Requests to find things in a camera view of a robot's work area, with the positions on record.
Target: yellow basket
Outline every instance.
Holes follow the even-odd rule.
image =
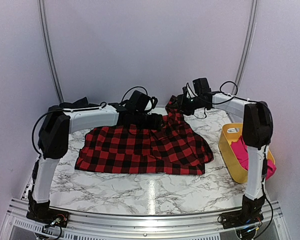
[[[238,132],[228,132],[229,129],[238,129]],[[240,162],[236,158],[231,144],[232,142],[237,142],[242,135],[243,124],[241,123],[230,123],[225,124],[222,127],[222,133],[219,141],[219,149],[222,154],[223,160],[233,178],[239,184],[243,184],[248,180],[248,171],[242,168]],[[275,164],[274,157],[269,150],[268,159],[271,160]]]

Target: pink cloth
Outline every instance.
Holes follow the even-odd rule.
[[[249,155],[248,155],[248,147],[245,145],[242,136],[238,141],[234,141],[231,144],[231,148],[240,162],[241,166],[245,170],[249,170]],[[272,163],[271,160],[268,160],[268,174],[266,176],[266,180],[269,179],[276,171],[276,166]]]

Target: white marble surface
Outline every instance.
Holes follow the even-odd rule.
[[[156,113],[166,114],[164,108]],[[230,123],[221,110],[206,112],[206,119],[186,116],[186,122],[210,145],[214,160],[204,175],[109,174],[74,170],[84,136],[70,135],[68,153],[60,160],[51,186],[51,206],[94,213],[122,215],[187,214],[241,205],[245,185],[235,183],[223,162],[218,141],[221,127]],[[203,117],[202,110],[195,113]]]

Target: plaid cloth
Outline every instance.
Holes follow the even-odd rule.
[[[114,174],[167,173],[201,175],[213,160],[207,142],[185,122],[184,116],[166,106],[161,131],[131,125],[104,126],[90,131],[75,169]]]

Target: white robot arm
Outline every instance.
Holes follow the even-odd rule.
[[[270,114],[269,109],[264,102],[249,102],[221,92],[212,92],[208,87],[207,79],[200,78],[198,80],[193,81],[197,96],[189,97],[183,88],[183,94],[177,97],[175,104],[180,111],[189,115],[201,107],[208,110],[216,108],[244,118],[243,138],[248,146],[249,154],[248,184],[243,196],[242,210],[234,214],[221,215],[224,222],[223,226],[224,228],[232,228],[244,225],[248,221],[252,223],[258,219],[263,219],[261,208],[265,203],[263,187],[267,172],[266,161],[268,145],[273,133],[272,118],[268,116]],[[132,100],[131,102],[134,106],[138,105],[136,104],[138,101]],[[156,104],[153,104],[149,98],[142,102],[143,110],[149,103],[151,103],[152,108]],[[60,158],[67,152],[68,134],[93,127],[122,124],[122,116],[127,113],[126,110],[122,105],[116,103],[90,109],[62,109],[45,118],[39,132],[38,145],[42,154],[36,162],[32,174],[34,185],[29,193],[28,218],[49,223],[58,214],[68,216],[67,212],[49,208],[49,191],[54,171]],[[144,118],[143,120],[153,122],[153,119]],[[159,125],[158,123],[156,126],[150,126],[150,128],[154,129]]]

